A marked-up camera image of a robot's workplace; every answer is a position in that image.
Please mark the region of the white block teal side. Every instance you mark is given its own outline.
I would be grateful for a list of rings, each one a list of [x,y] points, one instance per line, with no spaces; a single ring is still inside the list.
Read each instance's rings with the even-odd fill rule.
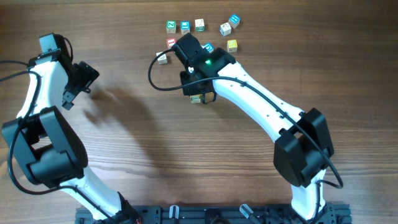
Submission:
[[[190,96],[190,101],[201,101],[201,95]]]

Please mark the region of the yellow top block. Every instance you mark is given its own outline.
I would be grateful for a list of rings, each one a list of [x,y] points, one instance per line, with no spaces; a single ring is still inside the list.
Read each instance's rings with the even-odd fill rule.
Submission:
[[[237,40],[228,40],[227,41],[227,51],[229,53],[236,52],[238,50],[238,43]]]

